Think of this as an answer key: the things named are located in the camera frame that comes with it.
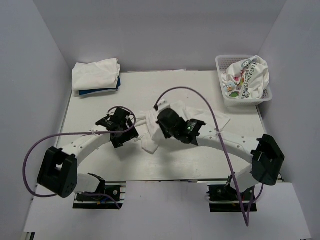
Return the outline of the plain white t shirt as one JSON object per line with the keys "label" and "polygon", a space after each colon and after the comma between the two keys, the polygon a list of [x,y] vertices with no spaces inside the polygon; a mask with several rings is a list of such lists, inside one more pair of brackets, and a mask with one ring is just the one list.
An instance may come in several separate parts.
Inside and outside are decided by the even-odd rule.
{"label": "plain white t shirt", "polygon": [[[208,110],[186,106],[181,100],[170,103],[170,107],[185,121],[196,119],[215,126],[212,114]],[[156,152],[160,141],[165,138],[159,125],[156,124],[157,117],[158,112],[155,109],[141,111],[136,116],[135,126],[139,134],[136,141],[141,141],[141,148],[151,155]]]}

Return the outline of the white printed t shirt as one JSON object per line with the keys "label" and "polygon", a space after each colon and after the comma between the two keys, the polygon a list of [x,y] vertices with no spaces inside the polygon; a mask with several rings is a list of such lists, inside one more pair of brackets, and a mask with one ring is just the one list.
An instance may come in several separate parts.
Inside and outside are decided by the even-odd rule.
{"label": "white printed t shirt", "polygon": [[255,55],[231,64],[221,78],[228,98],[260,99],[270,82],[269,67],[264,59]]}

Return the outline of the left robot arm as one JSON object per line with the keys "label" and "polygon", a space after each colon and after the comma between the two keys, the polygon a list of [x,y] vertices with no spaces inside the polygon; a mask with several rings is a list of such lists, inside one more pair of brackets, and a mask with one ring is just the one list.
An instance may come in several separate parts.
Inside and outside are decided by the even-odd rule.
{"label": "left robot arm", "polygon": [[98,148],[111,143],[115,149],[136,139],[135,116],[125,107],[98,120],[89,133],[61,148],[50,147],[42,161],[37,183],[54,194],[67,198],[83,193],[99,200],[106,195],[106,181],[93,173],[79,173],[78,166]]}

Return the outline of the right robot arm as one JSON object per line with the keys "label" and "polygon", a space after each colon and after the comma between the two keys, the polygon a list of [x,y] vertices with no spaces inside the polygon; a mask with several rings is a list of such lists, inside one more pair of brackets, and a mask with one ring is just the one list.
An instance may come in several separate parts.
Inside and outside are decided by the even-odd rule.
{"label": "right robot arm", "polygon": [[204,121],[184,120],[171,108],[162,110],[156,122],[166,139],[173,137],[184,144],[221,150],[227,157],[233,155],[249,164],[233,171],[227,180],[225,192],[233,200],[255,185],[274,186],[278,181],[285,155],[268,134],[252,138],[218,132]]}

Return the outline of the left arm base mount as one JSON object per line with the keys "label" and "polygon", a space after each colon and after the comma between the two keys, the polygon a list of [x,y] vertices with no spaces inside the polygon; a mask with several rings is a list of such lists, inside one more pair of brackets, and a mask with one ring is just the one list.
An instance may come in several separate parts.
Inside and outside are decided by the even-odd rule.
{"label": "left arm base mount", "polygon": [[81,210],[120,210],[126,196],[126,182],[107,182],[102,195],[90,196],[76,193],[73,209]]}

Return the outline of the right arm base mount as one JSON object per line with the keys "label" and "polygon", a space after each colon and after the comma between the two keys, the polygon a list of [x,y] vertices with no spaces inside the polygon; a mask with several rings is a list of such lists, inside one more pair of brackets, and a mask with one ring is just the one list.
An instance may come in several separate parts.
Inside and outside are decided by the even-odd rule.
{"label": "right arm base mount", "polygon": [[[240,194],[245,212],[249,209],[252,193],[252,188],[249,188]],[[225,185],[208,185],[208,191],[206,194],[209,201],[210,213],[240,213],[242,211],[236,193],[227,191]],[[251,204],[250,211],[258,211],[257,204],[255,202]]]}

